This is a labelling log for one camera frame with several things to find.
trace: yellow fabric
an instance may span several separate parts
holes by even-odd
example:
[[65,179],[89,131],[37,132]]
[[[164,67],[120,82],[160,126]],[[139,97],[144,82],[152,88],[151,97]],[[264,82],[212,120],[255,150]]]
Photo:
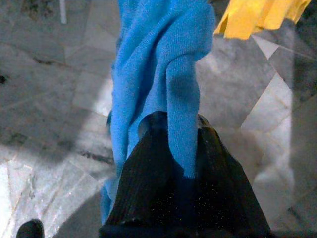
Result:
[[311,0],[230,0],[229,5],[214,31],[225,38],[246,40],[262,29],[276,30],[283,20],[295,23]]

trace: marble floor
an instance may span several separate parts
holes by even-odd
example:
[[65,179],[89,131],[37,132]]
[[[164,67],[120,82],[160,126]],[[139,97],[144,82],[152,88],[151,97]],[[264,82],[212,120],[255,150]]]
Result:
[[[0,0],[0,238],[31,218],[49,238],[97,237],[99,191],[114,172],[105,123],[116,2],[67,0],[67,25],[57,1],[37,12],[27,2]],[[215,36],[196,65],[200,112],[273,230],[317,230],[316,16],[313,2],[297,26]]]

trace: blue cloth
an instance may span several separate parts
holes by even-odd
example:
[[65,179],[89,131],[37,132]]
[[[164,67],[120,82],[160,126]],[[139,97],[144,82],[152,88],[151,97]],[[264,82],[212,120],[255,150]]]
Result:
[[111,139],[116,177],[102,189],[102,222],[112,209],[138,125],[167,112],[171,152],[194,177],[200,93],[195,61],[211,49],[214,12],[206,0],[118,0],[121,32],[112,67]]

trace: folded fabric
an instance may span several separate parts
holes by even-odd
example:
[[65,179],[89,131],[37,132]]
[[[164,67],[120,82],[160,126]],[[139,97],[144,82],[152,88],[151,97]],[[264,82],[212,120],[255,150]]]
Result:
[[112,67],[111,115],[116,177],[102,189],[103,223],[145,116],[167,112],[170,150],[184,176],[194,177],[200,100],[195,61],[210,51],[214,24],[206,0],[118,0],[118,5],[121,32]]
[[214,33],[248,39],[262,29],[276,30],[285,18],[298,22],[311,0],[230,0]]

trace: knit fabric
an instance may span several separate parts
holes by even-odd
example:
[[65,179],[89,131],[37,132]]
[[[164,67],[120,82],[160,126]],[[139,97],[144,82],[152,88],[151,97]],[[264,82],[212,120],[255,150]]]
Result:
[[121,32],[112,67],[110,128],[116,177],[102,189],[103,223],[145,116],[167,112],[172,155],[184,176],[194,177],[200,100],[195,61],[210,51],[214,25],[206,0],[118,0],[118,5]]

